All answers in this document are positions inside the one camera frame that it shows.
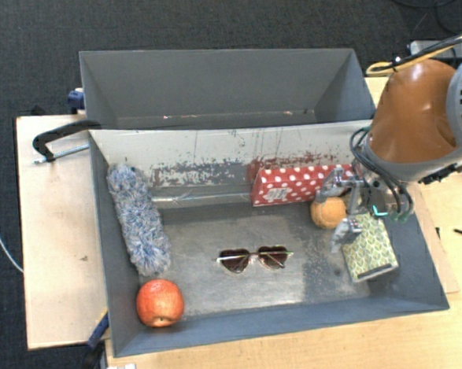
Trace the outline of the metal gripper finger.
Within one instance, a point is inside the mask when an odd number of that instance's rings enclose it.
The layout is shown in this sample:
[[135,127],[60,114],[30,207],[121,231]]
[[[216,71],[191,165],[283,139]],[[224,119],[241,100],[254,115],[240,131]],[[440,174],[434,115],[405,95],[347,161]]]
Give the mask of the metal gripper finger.
[[363,227],[355,216],[345,217],[338,223],[331,236],[331,253],[338,253],[343,245],[354,243],[362,230]]
[[349,202],[356,201],[364,187],[364,180],[353,175],[347,175],[344,168],[334,168],[324,179],[320,190],[316,191],[315,202],[324,203],[328,198],[349,196]]

